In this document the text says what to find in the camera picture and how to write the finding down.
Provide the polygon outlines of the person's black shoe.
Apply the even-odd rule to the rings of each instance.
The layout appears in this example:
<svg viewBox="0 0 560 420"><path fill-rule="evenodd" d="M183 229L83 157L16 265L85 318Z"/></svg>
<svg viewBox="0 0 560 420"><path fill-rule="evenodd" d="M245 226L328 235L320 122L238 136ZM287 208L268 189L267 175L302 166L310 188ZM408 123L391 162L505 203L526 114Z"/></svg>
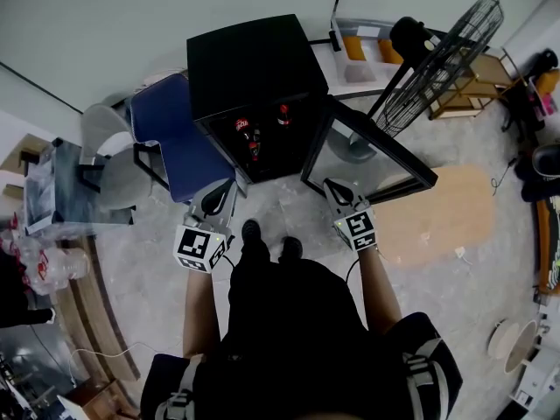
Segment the person's black shoe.
<svg viewBox="0 0 560 420"><path fill-rule="evenodd" d="M281 258L291 260L291 259L301 259L303 256L303 245L301 241L293 236L286 236L283 238L283 249Z"/></svg>
<svg viewBox="0 0 560 420"><path fill-rule="evenodd" d="M262 233L259 223L254 219L248 219L241 228L241 238L244 243L260 241Z"/></svg>

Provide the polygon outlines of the person's body in black clothes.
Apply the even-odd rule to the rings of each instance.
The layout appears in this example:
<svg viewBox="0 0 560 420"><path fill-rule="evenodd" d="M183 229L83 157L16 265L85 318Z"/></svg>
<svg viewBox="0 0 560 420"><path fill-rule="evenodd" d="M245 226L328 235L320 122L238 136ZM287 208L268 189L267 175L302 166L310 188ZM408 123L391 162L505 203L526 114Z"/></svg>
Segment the person's body in black clothes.
<svg viewBox="0 0 560 420"><path fill-rule="evenodd" d="M463 380L430 318L366 328L345 281L312 260L272 262L243 243L230 280L227 333L203 355L186 402L192 420L448 417Z"/></svg>

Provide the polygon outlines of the white round disc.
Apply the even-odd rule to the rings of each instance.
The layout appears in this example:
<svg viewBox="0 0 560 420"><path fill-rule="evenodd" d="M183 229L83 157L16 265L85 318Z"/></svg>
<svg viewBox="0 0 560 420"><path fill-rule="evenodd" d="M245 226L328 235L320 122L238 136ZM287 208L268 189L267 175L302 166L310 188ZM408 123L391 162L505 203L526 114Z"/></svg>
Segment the white round disc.
<svg viewBox="0 0 560 420"><path fill-rule="evenodd" d="M520 325L509 319L498 322L490 335L486 353L497 361L505 360L512 351L520 333Z"/></svg>

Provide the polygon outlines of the black standing fan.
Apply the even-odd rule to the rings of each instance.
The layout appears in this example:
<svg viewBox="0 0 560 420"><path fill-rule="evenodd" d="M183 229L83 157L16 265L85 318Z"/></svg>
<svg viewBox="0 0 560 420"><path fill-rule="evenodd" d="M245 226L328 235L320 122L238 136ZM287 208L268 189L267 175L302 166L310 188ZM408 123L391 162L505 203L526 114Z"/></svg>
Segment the black standing fan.
<svg viewBox="0 0 560 420"><path fill-rule="evenodd" d="M430 118L476 116L499 93L474 67L504 20L498 0L477 0L443 36L412 17L399 19L389 40L402 64L367 112L395 137L423 112Z"/></svg>

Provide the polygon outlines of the person's left black shoe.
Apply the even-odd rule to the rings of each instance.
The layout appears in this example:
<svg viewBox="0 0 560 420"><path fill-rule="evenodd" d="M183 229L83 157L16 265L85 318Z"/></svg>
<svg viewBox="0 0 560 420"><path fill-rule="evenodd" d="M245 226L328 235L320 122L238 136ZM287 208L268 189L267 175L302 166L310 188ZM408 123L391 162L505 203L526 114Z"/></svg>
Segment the person's left black shoe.
<svg viewBox="0 0 560 420"><path fill-rule="evenodd" d="M244 243L260 241L262 233L259 223L254 219L248 219L241 228L241 238Z"/></svg>

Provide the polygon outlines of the beige wooden shelf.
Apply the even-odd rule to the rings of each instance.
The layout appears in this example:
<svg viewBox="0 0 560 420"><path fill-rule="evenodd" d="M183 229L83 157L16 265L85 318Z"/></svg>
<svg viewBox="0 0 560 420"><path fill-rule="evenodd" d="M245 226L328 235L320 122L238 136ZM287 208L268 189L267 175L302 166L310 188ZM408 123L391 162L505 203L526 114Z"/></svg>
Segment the beige wooden shelf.
<svg viewBox="0 0 560 420"><path fill-rule="evenodd" d="M45 139L26 134L0 161L0 194L10 200L24 198L24 179L29 164L36 164L49 145Z"/></svg>

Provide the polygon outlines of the wooden rack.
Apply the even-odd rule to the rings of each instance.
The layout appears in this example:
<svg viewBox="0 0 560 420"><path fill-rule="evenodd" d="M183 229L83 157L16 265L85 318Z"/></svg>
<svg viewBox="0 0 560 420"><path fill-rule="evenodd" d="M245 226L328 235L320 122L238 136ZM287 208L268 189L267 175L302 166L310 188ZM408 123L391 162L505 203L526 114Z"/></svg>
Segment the wooden rack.
<svg viewBox="0 0 560 420"><path fill-rule="evenodd" d="M505 100L506 92L527 82L505 48L481 53L430 105L430 120L475 117L491 102Z"/></svg>

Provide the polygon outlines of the orange long board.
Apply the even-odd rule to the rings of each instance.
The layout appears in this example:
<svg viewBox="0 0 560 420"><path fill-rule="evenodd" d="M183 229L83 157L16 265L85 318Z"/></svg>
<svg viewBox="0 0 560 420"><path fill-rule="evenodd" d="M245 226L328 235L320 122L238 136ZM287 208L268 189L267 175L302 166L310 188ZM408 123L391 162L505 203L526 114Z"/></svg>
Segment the orange long board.
<svg viewBox="0 0 560 420"><path fill-rule="evenodd" d="M560 297L560 196L536 203L539 291Z"/></svg>

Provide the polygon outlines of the black bag pile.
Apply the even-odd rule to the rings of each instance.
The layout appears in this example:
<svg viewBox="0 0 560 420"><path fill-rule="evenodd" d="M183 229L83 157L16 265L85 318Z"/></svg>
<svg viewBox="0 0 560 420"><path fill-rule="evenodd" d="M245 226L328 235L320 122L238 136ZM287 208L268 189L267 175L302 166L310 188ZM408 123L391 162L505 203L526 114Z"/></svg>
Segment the black bag pile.
<svg viewBox="0 0 560 420"><path fill-rule="evenodd" d="M530 157L521 157L514 167L514 173L522 182L521 197L524 201L537 202L560 196L560 174L539 172Z"/></svg>

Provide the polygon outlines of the black stand with bags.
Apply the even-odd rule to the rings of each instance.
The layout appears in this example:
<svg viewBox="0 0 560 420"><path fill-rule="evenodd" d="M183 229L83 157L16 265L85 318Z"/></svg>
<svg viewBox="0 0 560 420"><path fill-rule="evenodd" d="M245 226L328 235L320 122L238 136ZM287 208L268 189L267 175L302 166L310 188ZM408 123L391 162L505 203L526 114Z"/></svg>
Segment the black stand with bags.
<svg viewBox="0 0 560 420"><path fill-rule="evenodd" d="M517 128L519 144L538 145L536 132L545 128L546 120L557 114L553 93L560 90L560 60L547 48L528 63L528 70L518 73L520 80L504 94L501 100L507 117L501 131Z"/></svg>

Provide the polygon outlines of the person's right forearm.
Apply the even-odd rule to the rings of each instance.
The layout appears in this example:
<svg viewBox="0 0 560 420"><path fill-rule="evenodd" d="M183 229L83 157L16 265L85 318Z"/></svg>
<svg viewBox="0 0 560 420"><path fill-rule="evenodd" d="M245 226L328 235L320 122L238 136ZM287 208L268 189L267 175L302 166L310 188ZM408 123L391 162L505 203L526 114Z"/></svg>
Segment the person's right forearm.
<svg viewBox="0 0 560 420"><path fill-rule="evenodd" d="M385 334L402 318L402 311L376 248L358 252L367 327Z"/></svg>

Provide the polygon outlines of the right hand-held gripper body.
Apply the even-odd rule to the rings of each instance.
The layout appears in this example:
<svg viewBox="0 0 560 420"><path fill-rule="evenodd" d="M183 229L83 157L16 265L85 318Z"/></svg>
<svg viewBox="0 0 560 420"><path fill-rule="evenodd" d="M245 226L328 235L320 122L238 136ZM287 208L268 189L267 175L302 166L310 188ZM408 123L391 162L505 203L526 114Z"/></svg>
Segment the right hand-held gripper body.
<svg viewBox="0 0 560 420"><path fill-rule="evenodd" d="M333 217L333 227L337 235L352 251L361 251L377 245L375 214L366 199L355 204L336 204Z"/></svg>

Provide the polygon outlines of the curved wooden plank platform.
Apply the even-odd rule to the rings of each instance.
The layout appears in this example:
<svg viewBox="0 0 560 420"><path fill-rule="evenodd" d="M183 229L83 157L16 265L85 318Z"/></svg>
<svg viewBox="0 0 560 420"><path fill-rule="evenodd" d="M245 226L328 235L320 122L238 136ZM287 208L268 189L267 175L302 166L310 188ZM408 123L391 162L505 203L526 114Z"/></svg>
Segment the curved wooden plank platform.
<svg viewBox="0 0 560 420"><path fill-rule="evenodd" d="M91 260L86 276L71 280L66 288L51 296L70 351L65 364L68 374L76 381L91 377L98 382L136 382L140 372L110 303L95 238L82 236L59 241L57 245L81 248Z"/></svg>

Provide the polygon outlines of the beige round bowl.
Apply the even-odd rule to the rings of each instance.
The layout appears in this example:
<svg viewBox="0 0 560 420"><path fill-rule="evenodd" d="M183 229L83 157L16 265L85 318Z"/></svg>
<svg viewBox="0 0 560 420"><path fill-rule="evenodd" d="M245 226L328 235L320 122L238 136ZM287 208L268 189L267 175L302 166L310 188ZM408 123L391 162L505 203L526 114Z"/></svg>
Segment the beige round bowl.
<svg viewBox="0 0 560 420"><path fill-rule="evenodd" d="M504 373L506 375L513 373L526 360L526 356L533 348L536 332L537 322L534 319L521 329L505 360Z"/></svg>

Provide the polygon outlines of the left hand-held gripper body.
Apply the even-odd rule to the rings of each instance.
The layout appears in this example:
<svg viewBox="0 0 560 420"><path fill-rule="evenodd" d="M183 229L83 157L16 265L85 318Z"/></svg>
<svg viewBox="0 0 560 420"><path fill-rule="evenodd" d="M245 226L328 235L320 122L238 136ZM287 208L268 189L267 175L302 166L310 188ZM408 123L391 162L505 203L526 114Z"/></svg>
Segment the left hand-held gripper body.
<svg viewBox="0 0 560 420"><path fill-rule="evenodd" d="M235 238L229 227L231 218L231 212L210 216L189 209L176 229L173 256L178 264L211 273Z"/></svg>

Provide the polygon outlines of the person's right black shoe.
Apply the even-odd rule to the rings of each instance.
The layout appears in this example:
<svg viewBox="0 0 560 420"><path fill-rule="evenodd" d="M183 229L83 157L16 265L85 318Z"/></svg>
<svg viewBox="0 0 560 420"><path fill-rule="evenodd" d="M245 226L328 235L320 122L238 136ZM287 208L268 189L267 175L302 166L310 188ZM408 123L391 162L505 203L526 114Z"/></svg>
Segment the person's right black shoe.
<svg viewBox="0 0 560 420"><path fill-rule="evenodd" d="M283 249L281 258L291 260L291 259L301 259L303 256L303 245L301 241L293 236L286 236L283 238Z"/></svg>

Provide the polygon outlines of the black bin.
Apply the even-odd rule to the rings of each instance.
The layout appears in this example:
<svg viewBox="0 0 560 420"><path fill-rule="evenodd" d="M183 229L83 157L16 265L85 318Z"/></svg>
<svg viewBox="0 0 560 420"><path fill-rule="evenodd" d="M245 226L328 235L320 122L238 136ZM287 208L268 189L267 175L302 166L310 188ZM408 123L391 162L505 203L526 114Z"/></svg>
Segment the black bin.
<svg viewBox="0 0 560 420"><path fill-rule="evenodd" d="M560 178L560 143L537 147L532 155L532 165L535 172L543 178Z"/></svg>

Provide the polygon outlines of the glossy grey side table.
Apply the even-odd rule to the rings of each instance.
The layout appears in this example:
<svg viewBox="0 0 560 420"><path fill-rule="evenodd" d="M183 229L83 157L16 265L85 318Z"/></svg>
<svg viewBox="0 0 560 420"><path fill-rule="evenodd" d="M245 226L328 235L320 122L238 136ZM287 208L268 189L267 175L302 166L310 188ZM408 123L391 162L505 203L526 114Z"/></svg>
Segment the glossy grey side table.
<svg viewBox="0 0 560 420"><path fill-rule="evenodd" d="M60 138L34 155L21 153L24 167L25 233L60 241L133 223L130 208L109 210L98 203L102 170L108 162L99 156L94 165L80 164L81 147Z"/></svg>

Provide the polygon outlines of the person's left forearm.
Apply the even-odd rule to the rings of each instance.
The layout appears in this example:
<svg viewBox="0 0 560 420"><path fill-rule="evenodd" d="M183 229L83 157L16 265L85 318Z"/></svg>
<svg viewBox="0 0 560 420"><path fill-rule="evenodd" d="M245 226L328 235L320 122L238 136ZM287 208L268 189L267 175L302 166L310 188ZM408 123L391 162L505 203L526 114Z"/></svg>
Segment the person's left forearm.
<svg viewBox="0 0 560 420"><path fill-rule="evenodd" d="M183 355L210 354L221 342L210 274L190 269L185 293Z"/></svg>

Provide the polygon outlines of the bag of clear plastic bottles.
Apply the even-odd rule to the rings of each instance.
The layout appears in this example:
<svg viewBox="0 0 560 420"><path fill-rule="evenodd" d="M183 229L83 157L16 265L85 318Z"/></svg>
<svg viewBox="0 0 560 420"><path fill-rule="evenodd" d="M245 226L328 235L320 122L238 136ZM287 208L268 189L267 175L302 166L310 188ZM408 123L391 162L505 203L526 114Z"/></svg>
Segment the bag of clear plastic bottles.
<svg viewBox="0 0 560 420"><path fill-rule="evenodd" d="M15 260L23 284L40 296L66 288L71 280L91 270L82 248L61 248L55 243L26 236L16 213L0 216L0 251Z"/></svg>

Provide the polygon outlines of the beige cloth bag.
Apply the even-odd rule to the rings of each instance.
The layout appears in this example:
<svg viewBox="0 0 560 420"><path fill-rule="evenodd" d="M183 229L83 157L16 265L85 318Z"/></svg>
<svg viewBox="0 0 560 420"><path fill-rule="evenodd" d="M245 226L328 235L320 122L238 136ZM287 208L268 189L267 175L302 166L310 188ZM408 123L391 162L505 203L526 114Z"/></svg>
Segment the beige cloth bag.
<svg viewBox="0 0 560 420"><path fill-rule="evenodd" d="M186 78L188 77L188 71L185 68L173 68L173 69L169 69L169 70L164 70L164 71L160 71L157 73L154 73L146 78L143 79L142 84L137 88L137 92L151 87L153 85L155 85L156 83L170 77L173 76L175 74L180 74L185 76Z"/></svg>

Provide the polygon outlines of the blue chair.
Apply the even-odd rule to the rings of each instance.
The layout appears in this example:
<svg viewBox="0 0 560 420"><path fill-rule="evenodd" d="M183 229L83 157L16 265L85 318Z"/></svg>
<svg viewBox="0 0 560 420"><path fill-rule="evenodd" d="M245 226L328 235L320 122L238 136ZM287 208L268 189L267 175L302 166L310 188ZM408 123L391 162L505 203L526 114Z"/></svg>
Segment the blue chair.
<svg viewBox="0 0 560 420"><path fill-rule="evenodd" d="M242 196L248 182L219 144L197 126L192 116L188 79L170 76L131 97L129 101L136 164L162 187L173 201L185 203L204 186L219 179L234 179ZM140 150L157 143L165 178L144 164Z"/></svg>

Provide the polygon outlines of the black mini fridge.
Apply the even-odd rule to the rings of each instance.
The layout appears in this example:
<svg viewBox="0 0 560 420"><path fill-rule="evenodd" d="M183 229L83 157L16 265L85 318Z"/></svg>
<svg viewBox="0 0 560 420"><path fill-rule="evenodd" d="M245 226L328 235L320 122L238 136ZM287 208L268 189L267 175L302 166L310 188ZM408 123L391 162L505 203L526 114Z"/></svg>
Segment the black mini fridge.
<svg viewBox="0 0 560 420"><path fill-rule="evenodd" d="M431 189L437 174L357 110L329 93L298 18L267 17L186 42L192 119L249 184L298 175L316 192L329 178L360 186L374 203ZM289 128L277 122L288 104ZM261 131L254 162L235 121Z"/></svg>

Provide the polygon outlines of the orange packet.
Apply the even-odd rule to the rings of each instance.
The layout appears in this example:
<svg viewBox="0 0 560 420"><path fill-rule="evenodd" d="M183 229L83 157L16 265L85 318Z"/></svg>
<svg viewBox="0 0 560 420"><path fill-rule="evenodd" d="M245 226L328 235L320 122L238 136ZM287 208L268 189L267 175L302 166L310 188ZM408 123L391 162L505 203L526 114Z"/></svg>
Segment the orange packet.
<svg viewBox="0 0 560 420"><path fill-rule="evenodd" d="M350 60L365 61L366 57L362 50L361 38L358 36L344 36L342 38L346 55Z"/></svg>
<svg viewBox="0 0 560 420"><path fill-rule="evenodd" d="M379 39L378 48L384 63L401 65L403 57L395 50L390 39Z"/></svg>

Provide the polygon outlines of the grey chair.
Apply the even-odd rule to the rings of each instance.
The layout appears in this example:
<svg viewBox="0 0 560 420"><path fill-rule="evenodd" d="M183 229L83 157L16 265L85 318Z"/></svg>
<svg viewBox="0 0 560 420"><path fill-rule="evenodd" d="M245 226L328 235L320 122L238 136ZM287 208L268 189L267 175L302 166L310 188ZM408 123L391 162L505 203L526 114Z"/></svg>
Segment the grey chair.
<svg viewBox="0 0 560 420"><path fill-rule="evenodd" d="M135 164L130 125L110 106L94 104L80 119L79 181L92 189L104 210L134 208L151 195L151 178ZM117 153L102 155L102 146L124 134L129 143Z"/></svg>

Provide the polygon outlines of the clear plastic storage box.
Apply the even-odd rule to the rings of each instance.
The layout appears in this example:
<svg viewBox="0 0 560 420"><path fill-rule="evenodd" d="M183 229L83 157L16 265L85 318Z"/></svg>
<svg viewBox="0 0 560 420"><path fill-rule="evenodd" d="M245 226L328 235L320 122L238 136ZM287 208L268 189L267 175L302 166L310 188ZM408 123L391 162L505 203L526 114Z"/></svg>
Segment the clear plastic storage box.
<svg viewBox="0 0 560 420"><path fill-rule="evenodd" d="M349 86L353 92L360 92L368 88L382 91L389 84L402 64L384 63L378 48L378 40L389 39L394 25L395 22L332 14L331 26L336 32L341 47L339 52L333 53L340 85ZM347 57L342 41L344 36L360 37L365 61L354 61Z"/></svg>

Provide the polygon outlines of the light wooden low table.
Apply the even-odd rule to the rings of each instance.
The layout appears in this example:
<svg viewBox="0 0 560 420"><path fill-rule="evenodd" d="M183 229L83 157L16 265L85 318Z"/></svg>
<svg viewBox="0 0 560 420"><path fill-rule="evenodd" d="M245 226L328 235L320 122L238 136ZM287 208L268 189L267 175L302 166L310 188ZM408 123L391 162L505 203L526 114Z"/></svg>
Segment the light wooden low table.
<svg viewBox="0 0 560 420"><path fill-rule="evenodd" d="M377 246L391 264L424 265L494 234L496 203L487 173L476 164L434 172L433 188L373 206Z"/></svg>

